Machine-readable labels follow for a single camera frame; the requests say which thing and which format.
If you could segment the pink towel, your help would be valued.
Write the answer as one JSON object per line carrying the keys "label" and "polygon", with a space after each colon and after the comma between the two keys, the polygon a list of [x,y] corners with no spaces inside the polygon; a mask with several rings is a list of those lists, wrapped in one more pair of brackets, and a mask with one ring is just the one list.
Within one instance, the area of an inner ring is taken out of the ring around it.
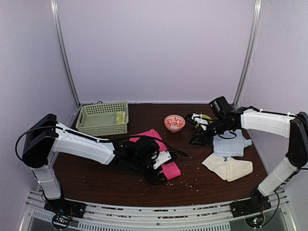
{"label": "pink towel", "polygon": [[[146,132],[139,133],[139,134],[137,134],[137,136],[149,136],[149,137],[152,137],[152,138],[157,138],[159,140],[162,140],[159,133],[154,129],[151,129],[151,130],[146,131]],[[164,144],[162,141],[155,140],[155,142],[159,146],[159,152],[168,151],[166,144]],[[167,180],[171,180],[171,179],[176,178],[176,177],[181,175],[180,169],[178,168],[178,166],[176,165],[176,163],[172,159],[165,162],[164,164],[162,164],[156,170],[158,170],[160,173],[164,173]]]}

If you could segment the green lemon pattern towel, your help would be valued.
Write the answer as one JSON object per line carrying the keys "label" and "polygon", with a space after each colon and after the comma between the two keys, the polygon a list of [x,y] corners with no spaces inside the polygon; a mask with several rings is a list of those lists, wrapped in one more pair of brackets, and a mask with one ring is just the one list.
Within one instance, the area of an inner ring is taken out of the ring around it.
{"label": "green lemon pattern towel", "polygon": [[125,111],[116,112],[116,124],[125,124],[126,123],[126,115]]}

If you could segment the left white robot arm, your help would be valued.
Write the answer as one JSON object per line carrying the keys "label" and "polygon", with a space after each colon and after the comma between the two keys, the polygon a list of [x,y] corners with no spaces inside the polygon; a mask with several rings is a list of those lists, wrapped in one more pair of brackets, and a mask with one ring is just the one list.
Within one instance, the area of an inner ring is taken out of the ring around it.
{"label": "left white robot arm", "polygon": [[69,210],[63,188],[57,180],[48,157],[50,153],[66,153],[114,166],[120,171],[140,172],[148,183],[166,179],[163,165],[172,163],[178,155],[188,154],[173,148],[160,138],[135,135],[119,140],[94,137],[73,130],[57,121],[57,116],[47,114],[18,140],[25,138],[22,155],[18,158],[33,171],[48,203],[59,214]]}

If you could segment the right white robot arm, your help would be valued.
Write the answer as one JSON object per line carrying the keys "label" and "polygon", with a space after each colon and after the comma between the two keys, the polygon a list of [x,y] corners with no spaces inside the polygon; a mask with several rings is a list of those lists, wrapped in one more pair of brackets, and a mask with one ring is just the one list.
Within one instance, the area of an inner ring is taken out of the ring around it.
{"label": "right white robot arm", "polygon": [[253,164],[242,161],[245,147],[255,145],[268,175],[251,192],[247,209],[257,212],[265,198],[308,163],[308,115],[279,113],[253,106],[234,107],[224,97],[210,102],[214,115],[187,114],[196,126],[190,144],[213,146],[204,165],[223,180],[232,182],[252,173]]}

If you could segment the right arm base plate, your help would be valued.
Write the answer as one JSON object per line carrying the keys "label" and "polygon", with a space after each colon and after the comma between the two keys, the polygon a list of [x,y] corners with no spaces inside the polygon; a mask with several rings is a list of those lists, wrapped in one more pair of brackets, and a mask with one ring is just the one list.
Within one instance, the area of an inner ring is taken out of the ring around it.
{"label": "right arm base plate", "polygon": [[261,205],[253,204],[252,199],[242,201],[233,201],[230,203],[230,209],[234,218],[244,217],[245,223],[252,229],[261,228],[265,223],[264,212],[271,208],[270,202]]}

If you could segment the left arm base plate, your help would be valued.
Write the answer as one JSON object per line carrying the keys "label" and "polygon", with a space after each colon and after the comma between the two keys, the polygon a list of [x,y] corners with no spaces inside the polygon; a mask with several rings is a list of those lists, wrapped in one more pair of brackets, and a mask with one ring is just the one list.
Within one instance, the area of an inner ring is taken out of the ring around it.
{"label": "left arm base plate", "polygon": [[74,218],[83,218],[86,204],[66,199],[45,199],[44,209],[54,213],[51,223],[57,230],[68,228]]}

